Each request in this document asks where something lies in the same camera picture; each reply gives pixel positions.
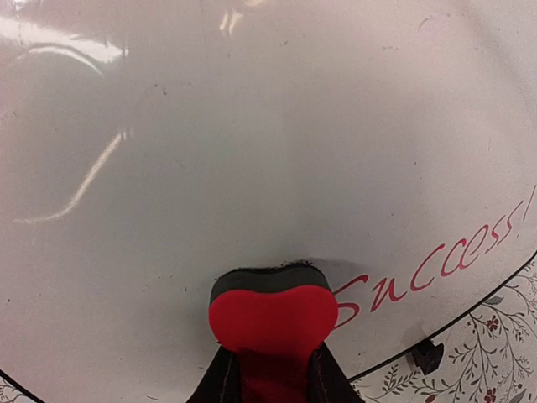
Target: red flower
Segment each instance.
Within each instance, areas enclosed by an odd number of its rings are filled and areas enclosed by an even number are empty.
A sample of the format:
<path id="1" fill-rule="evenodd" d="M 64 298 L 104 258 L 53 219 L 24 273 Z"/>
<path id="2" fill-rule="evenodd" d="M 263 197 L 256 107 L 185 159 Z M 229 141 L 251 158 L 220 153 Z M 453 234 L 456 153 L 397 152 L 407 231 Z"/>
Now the red flower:
<path id="1" fill-rule="evenodd" d="M 500 323 L 500 321 L 498 320 L 496 315 L 493 315 L 491 320 L 487 321 L 486 325 L 488 327 L 488 330 L 490 330 L 491 332 L 494 332 L 496 329 L 498 329 L 498 324 L 499 323 Z"/>
<path id="2" fill-rule="evenodd" d="M 487 390 L 487 394 L 485 395 L 485 402 L 494 403 L 495 401 L 496 401 L 496 388 Z"/>

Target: black clip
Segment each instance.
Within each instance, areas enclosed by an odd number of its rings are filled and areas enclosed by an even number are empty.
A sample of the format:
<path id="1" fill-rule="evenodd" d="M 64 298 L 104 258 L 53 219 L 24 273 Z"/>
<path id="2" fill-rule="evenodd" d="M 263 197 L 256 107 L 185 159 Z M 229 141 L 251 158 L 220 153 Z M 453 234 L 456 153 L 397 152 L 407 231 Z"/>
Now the black clip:
<path id="1" fill-rule="evenodd" d="M 444 344 L 435 346 L 429 339 L 418 343 L 412 350 L 412 357 L 417 367 L 420 367 L 423 375 L 428 375 L 440 367 L 444 355 Z"/>

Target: whiteboard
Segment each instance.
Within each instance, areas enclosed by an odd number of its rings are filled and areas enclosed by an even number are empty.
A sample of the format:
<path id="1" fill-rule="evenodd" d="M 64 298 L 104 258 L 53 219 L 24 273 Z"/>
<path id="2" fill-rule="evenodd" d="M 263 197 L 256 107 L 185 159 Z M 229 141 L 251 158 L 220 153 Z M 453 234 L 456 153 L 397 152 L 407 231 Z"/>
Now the whiteboard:
<path id="1" fill-rule="evenodd" d="M 407 3 L 3 2 L 0 369 L 183 401 L 215 278 L 308 259 L 352 377 L 522 266 L 537 6 Z"/>

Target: leaf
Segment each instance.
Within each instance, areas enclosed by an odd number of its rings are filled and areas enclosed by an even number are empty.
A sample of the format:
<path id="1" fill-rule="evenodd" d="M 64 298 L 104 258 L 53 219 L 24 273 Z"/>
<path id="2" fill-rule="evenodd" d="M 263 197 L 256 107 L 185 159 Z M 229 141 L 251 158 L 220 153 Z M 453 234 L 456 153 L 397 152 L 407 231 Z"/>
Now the leaf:
<path id="1" fill-rule="evenodd" d="M 501 296 L 493 296 L 492 298 L 487 299 L 484 303 L 489 306 L 499 305 L 503 301 Z"/>
<path id="2" fill-rule="evenodd" d="M 526 393 L 526 389 L 524 389 L 522 392 L 516 395 L 513 399 L 511 399 L 509 403 L 519 403 L 524 397 L 525 393 Z"/>

